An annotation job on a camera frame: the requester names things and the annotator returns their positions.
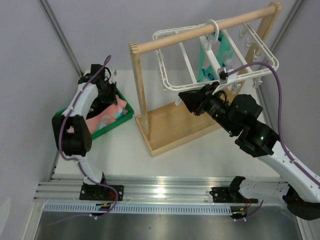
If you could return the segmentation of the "pink sock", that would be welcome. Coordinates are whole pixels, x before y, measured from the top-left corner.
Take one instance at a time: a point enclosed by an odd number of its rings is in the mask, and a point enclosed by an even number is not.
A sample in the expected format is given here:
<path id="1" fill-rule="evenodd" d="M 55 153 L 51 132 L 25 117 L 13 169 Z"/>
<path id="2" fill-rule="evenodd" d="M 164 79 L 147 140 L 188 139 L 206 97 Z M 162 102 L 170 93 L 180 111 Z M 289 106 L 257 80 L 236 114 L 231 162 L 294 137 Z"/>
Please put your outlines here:
<path id="1" fill-rule="evenodd" d="M 109 106 L 100 105 L 97 109 L 91 108 L 85 120 L 91 134 L 115 123 L 127 114 L 127 101 L 116 95 L 116 103 Z"/>

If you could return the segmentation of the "white plastic clip hanger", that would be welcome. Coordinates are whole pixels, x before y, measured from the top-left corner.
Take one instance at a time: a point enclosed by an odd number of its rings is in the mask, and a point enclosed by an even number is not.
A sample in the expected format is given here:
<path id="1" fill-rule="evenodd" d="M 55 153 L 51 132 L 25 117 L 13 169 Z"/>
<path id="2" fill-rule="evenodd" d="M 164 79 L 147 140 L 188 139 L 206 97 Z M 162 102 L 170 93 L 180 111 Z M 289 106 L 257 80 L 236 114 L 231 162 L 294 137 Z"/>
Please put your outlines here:
<path id="1" fill-rule="evenodd" d="M 257 88 L 262 77 L 279 68 L 278 59 L 247 22 L 240 25 L 237 40 L 226 29 L 220 29 L 161 47 L 155 54 L 162 90 L 175 94 L 211 83 L 236 94 L 243 81 Z"/>

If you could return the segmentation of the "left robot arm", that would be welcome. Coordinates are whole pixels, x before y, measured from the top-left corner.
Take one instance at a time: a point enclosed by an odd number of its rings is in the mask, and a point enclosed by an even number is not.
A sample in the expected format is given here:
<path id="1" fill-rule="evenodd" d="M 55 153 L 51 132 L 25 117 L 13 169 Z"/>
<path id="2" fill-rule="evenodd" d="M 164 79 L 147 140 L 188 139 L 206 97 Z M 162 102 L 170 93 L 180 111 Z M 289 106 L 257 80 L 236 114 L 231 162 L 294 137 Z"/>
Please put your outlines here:
<path id="1" fill-rule="evenodd" d="M 90 192 L 97 200 L 105 199 L 109 188 L 103 182 L 103 171 L 90 160 L 93 140 L 86 119 L 98 116 L 117 103 L 117 85 L 110 82 L 111 78 L 112 73 L 105 65 L 92 65 L 90 73 L 79 79 L 69 106 L 51 120 L 60 156 L 76 163 L 84 176 L 84 183 L 93 185 Z"/>

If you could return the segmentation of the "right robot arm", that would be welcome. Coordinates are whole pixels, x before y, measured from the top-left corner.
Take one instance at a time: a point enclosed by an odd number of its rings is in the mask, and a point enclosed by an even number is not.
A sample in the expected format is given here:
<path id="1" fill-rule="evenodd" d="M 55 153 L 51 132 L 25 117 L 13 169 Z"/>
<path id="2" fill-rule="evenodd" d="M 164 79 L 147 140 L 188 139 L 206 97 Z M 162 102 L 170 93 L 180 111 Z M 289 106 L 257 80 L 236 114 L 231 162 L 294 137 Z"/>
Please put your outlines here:
<path id="1" fill-rule="evenodd" d="M 212 187 L 210 194 L 215 203 L 264 203 L 286 204 L 295 216 L 307 220 L 320 217 L 319 179 L 297 160 L 291 161 L 285 153 L 280 136 L 258 116 L 262 107 L 249 94 L 239 94 L 232 102 L 221 90 L 214 93 L 217 84 L 206 84 L 199 90 L 180 92 L 179 98 L 188 111 L 196 116 L 208 114 L 246 154 L 273 168 L 283 182 L 258 182 L 244 176 L 235 176 L 227 187 Z"/>

